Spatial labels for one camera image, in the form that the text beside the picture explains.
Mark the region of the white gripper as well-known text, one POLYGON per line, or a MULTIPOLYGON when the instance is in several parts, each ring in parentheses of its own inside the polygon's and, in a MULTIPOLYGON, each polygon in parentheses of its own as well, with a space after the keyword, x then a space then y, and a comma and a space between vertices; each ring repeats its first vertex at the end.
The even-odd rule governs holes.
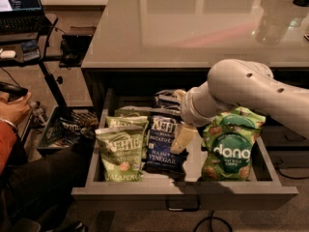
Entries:
POLYGON ((178 89, 174 92, 174 95, 180 104, 180 115, 185 124, 177 126, 175 139, 172 142, 170 151, 173 154, 180 154, 193 140, 197 133, 196 128, 203 127, 207 120, 195 109, 193 95, 190 92, 178 89))

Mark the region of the orange sleeved forearm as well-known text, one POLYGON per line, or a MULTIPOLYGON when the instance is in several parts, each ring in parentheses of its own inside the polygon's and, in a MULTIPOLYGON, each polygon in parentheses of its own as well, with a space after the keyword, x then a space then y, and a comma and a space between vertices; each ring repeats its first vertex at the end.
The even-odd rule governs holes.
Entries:
POLYGON ((17 136, 13 128, 6 122, 0 122, 0 174, 8 161, 17 136))

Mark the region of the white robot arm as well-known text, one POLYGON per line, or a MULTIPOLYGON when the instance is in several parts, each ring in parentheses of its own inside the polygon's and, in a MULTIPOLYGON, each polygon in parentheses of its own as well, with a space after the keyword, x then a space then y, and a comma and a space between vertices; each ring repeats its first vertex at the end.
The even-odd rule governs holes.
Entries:
POLYGON ((291 131, 309 138, 309 90, 280 82, 258 62, 225 59, 214 64, 207 81, 185 92, 180 111, 195 128, 234 107, 258 110, 291 131))

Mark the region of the person's hand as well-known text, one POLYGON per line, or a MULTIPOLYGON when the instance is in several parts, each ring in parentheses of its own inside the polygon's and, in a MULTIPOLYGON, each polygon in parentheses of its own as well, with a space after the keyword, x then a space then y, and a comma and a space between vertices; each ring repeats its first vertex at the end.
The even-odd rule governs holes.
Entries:
POLYGON ((0 94, 0 118, 18 126, 30 111, 29 100, 32 94, 28 92, 25 96, 15 101, 9 101, 8 93, 0 94))

